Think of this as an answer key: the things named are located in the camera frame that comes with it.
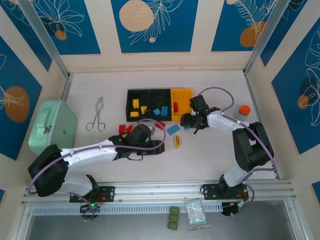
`blue lego brick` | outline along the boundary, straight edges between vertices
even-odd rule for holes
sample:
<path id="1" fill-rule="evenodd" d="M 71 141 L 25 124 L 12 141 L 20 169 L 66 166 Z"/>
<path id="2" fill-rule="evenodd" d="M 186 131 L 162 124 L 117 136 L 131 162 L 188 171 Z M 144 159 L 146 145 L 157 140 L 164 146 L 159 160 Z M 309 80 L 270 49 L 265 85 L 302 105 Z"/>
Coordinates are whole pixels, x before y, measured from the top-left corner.
<path id="1" fill-rule="evenodd" d="M 169 128 L 166 130 L 166 132 L 171 136 L 172 134 L 178 132 L 179 130 L 180 130 L 180 127 L 179 127 L 177 124 L 175 124 L 175 125 L 173 125 L 172 127 L 169 127 Z"/>
<path id="2" fill-rule="evenodd" d="M 159 115 L 161 114 L 159 108 L 153 110 L 153 112 L 154 112 L 154 114 L 155 114 L 156 116 L 159 116 Z"/>
<path id="3" fill-rule="evenodd" d="M 167 106 L 162 107 L 161 116 L 168 116 L 168 107 Z"/>

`building block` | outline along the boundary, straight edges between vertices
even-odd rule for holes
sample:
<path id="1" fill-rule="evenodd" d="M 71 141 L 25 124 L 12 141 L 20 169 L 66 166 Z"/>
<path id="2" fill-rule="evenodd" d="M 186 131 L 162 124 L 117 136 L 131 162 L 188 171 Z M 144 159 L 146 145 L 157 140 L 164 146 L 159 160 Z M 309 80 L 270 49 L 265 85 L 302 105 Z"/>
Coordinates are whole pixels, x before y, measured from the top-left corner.
<path id="1" fill-rule="evenodd" d="M 170 222 L 179 222 L 179 215 L 178 214 L 174 214 L 174 213 L 170 213 L 169 214 L 169 221 Z"/>
<path id="2" fill-rule="evenodd" d="M 168 107 L 167 106 L 163 106 L 161 108 L 161 116 L 168 116 Z"/>
<path id="3" fill-rule="evenodd" d="M 134 109 L 138 109 L 139 108 L 139 99 L 133 99 L 132 105 L 133 105 Z"/>
<path id="4" fill-rule="evenodd" d="M 145 114 L 147 112 L 147 106 L 142 106 L 141 107 L 141 113 Z"/>
<path id="5" fill-rule="evenodd" d="M 174 112 L 174 113 L 177 113 L 178 111 L 179 111 L 178 103 L 177 103 L 177 102 L 174 102 L 174 103 L 173 103 L 173 112 Z"/>
<path id="6" fill-rule="evenodd" d="M 154 112 L 154 115 L 156 115 L 156 116 L 159 116 L 161 114 L 159 108 L 153 110 L 153 112 Z"/>
<path id="7" fill-rule="evenodd" d="M 174 147 L 176 149 L 178 149 L 180 147 L 180 137 L 177 135 L 174 136 Z"/>
<path id="8" fill-rule="evenodd" d="M 169 221 L 168 225 L 167 225 L 167 228 L 177 231 L 178 230 L 178 223 L 174 222 L 174 221 Z"/>
<path id="9" fill-rule="evenodd" d="M 164 129 L 165 126 L 166 126 L 166 124 L 163 123 L 162 121 L 158 121 L 158 122 L 159 122 L 162 126 L 159 125 L 158 123 L 156 123 L 156 124 L 155 124 L 155 127 L 158 128 L 158 129 L 160 129 L 160 130 Z"/>
<path id="10" fill-rule="evenodd" d="M 126 126 L 125 125 L 119 125 L 119 133 L 122 134 L 126 131 Z"/>
<path id="11" fill-rule="evenodd" d="M 166 132 L 171 136 L 172 134 L 178 132 L 179 130 L 180 130 L 180 127 L 179 127 L 177 124 L 175 124 L 175 125 L 173 125 L 172 127 L 169 127 L 169 128 L 166 130 Z"/>
<path id="12" fill-rule="evenodd" d="M 171 206 L 169 209 L 169 212 L 171 214 L 179 214 L 180 213 L 180 208 L 178 206 Z"/>
<path id="13" fill-rule="evenodd" d="M 130 117 L 139 117 L 139 112 L 137 111 L 130 112 Z"/>
<path id="14" fill-rule="evenodd" d="M 133 127 L 134 127 L 134 126 L 129 125 L 125 131 L 126 131 L 127 133 L 130 133 Z"/>

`red block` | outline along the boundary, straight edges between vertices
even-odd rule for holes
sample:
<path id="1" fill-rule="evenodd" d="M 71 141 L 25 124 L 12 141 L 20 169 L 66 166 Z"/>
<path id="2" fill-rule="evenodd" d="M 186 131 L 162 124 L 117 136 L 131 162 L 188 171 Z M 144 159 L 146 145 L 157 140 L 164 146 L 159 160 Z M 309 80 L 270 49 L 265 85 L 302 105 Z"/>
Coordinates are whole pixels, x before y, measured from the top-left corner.
<path id="1" fill-rule="evenodd" d="M 131 129 L 133 128 L 134 126 L 132 125 L 129 125 L 128 128 L 125 130 L 127 133 L 130 133 Z"/>
<path id="2" fill-rule="evenodd" d="M 162 121 L 158 121 L 158 122 L 162 125 L 162 127 L 161 127 L 158 123 L 156 123 L 155 126 L 156 126 L 158 129 L 162 130 L 163 128 L 165 128 L 166 124 L 164 124 Z"/>
<path id="3" fill-rule="evenodd" d="M 122 134 L 126 131 L 126 126 L 125 125 L 119 125 L 119 133 Z"/>
<path id="4" fill-rule="evenodd" d="M 173 103 L 173 112 L 174 112 L 174 113 L 177 113 L 178 111 L 179 111 L 178 103 L 174 102 L 174 103 Z"/>

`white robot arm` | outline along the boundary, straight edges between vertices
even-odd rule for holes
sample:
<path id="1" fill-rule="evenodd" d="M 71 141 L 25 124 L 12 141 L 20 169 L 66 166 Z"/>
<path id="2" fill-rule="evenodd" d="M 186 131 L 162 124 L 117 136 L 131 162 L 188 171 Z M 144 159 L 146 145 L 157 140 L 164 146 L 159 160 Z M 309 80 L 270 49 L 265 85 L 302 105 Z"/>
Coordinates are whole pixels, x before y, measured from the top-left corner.
<path id="1" fill-rule="evenodd" d="M 225 193 L 229 188 L 240 185 L 250 172 L 266 164 L 270 158 L 254 136 L 245 128 L 248 127 L 261 139 L 270 154 L 274 155 L 271 144 L 260 122 L 249 124 L 227 116 L 219 108 L 209 108 L 202 95 L 190 99 L 193 114 L 184 114 L 181 126 L 190 126 L 198 130 L 214 128 L 233 138 L 236 163 L 220 178 L 219 187 Z"/>
<path id="2" fill-rule="evenodd" d="M 80 169 L 99 162 L 130 159 L 132 153 L 143 157 L 165 151 L 163 141 L 150 140 L 151 130 L 144 124 L 124 134 L 127 135 L 123 137 L 121 133 L 100 143 L 79 148 L 59 149 L 57 145 L 48 146 L 28 168 L 36 193 L 40 197 L 56 192 L 73 193 L 93 202 L 100 188 L 91 175 L 79 173 Z"/>

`green lunch box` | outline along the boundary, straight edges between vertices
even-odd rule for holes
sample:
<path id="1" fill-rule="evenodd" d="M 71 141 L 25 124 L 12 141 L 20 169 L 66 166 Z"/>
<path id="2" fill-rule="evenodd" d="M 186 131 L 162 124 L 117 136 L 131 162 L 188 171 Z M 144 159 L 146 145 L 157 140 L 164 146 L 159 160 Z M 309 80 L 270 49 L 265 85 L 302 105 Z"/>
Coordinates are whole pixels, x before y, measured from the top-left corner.
<path id="1" fill-rule="evenodd" d="M 29 137 L 29 148 L 37 155 L 53 144 L 59 149 L 72 148 L 77 124 L 76 116 L 65 101 L 44 100 Z"/>

